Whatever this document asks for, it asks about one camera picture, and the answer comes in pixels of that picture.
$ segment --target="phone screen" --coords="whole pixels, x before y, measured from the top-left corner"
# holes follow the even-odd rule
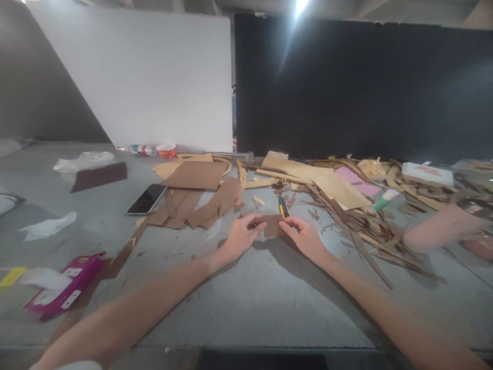
[[[142,193],[139,199],[137,199],[135,203],[131,205],[127,213],[149,213],[153,205],[163,194],[164,189],[166,189],[166,186],[164,185],[149,185],[147,190]]]

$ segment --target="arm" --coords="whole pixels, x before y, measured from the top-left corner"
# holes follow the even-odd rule
[[[310,223],[298,217],[287,217],[279,225],[304,255],[351,294],[416,368],[490,368],[470,350],[418,320],[384,291],[335,258],[325,248],[317,230]]]
[[[104,368],[144,337],[207,277],[239,258],[267,223],[249,231],[261,215],[234,221],[226,242],[214,253],[172,268],[142,290],[123,295],[78,323],[44,353],[36,370],[55,369],[81,360]]]

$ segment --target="hand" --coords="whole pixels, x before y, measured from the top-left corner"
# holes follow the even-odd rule
[[[250,224],[257,223],[256,221],[259,221],[261,218],[261,214],[251,213],[233,222],[226,242],[218,249],[218,252],[222,253],[227,263],[236,260],[245,253],[255,238],[266,228],[267,223],[262,222],[255,229],[248,229]]]
[[[320,240],[317,229],[308,221],[299,217],[289,216],[283,221],[279,221],[279,226],[313,263],[318,265],[324,257],[331,256]]]

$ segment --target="pink paper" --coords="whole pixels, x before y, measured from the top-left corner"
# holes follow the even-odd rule
[[[358,191],[370,197],[375,196],[382,189],[376,185],[372,185],[369,182],[363,181],[358,175],[351,171],[346,166],[339,167],[334,173],[348,180],[349,182],[362,182],[361,185],[353,185]]]

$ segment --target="red cup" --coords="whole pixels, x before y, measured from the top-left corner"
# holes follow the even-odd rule
[[[156,147],[161,158],[170,159],[176,157],[176,145],[174,144],[162,144]]]

